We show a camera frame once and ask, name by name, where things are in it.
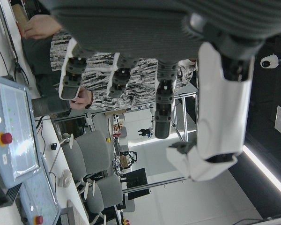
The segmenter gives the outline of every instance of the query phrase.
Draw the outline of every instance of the cardboard box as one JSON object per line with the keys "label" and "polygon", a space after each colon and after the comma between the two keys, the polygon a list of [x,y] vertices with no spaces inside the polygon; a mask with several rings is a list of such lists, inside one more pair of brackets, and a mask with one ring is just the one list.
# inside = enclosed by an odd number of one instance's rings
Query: cardboard box
{"label": "cardboard box", "polygon": [[21,37],[24,35],[24,27],[28,22],[28,17],[20,4],[15,4],[12,6],[13,12],[15,15],[16,23],[21,34]]}

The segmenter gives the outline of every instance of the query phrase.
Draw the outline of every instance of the monitor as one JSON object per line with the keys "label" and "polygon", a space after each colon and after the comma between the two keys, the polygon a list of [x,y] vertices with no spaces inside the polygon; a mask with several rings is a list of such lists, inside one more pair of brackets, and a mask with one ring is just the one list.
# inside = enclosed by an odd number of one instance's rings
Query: monitor
{"label": "monitor", "polygon": [[12,188],[40,165],[29,89],[0,77],[0,179]]}

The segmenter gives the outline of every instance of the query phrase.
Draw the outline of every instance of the control panel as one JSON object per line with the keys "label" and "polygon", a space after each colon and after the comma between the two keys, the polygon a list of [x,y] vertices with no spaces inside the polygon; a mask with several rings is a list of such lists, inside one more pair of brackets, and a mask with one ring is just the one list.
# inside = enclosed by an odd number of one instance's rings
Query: control panel
{"label": "control panel", "polygon": [[12,188],[40,165],[29,89],[0,77],[0,180]]}
{"label": "control panel", "polygon": [[45,160],[41,171],[22,183],[20,199],[29,225],[55,225],[60,207]]}

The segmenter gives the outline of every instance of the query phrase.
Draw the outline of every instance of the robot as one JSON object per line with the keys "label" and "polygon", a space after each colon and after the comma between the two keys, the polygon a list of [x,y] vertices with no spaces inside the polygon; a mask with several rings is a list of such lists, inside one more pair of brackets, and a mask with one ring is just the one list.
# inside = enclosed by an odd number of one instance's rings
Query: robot
{"label": "robot", "polygon": [[85,59],[96,51],[120,52],[107,90],[111,97],[125,92],[138,58],[158,59],[157,138],[170,133],[178,61],[200,44],[197,139],[168,147],[167,157],[192,180],[212,179],[237,162],[254,55],[281,32],[281,0],[78,0],[75,7],[70,0],[41,2],[73,36],[60,79],[63,99],[77,96]]}

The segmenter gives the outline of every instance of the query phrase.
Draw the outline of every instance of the led light strip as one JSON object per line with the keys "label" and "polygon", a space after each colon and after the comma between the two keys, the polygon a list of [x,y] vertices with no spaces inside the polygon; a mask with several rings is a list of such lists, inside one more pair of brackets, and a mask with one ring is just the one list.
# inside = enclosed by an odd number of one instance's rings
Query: led light strip
{"label": "led light strip", "polygon": [[281,182],[263,165],[263,163],[246,146],[244,146],[244,153],[281,192]]}
{"label": "led light strip", "polygon": [[[192,132],[196,132],[196,131],[197,130],[190,130],[190,131],[187,131],[187,133],[192,133]],[[167,139],[172,139],[172,138],[177,138],[177,137],[178,137],[178,135],[176,133],[173,133],[173,134],[170,134]],[[164,139],[151,138],[151,139],[143,141],[143,142],[137,142],[137,143],[128,142],[128,145],[129,145],[129,147],[134,147],[134,146],[149,144],[149,143],[158,142],[158,141],[162,141],[162,140],[164,140]]]}

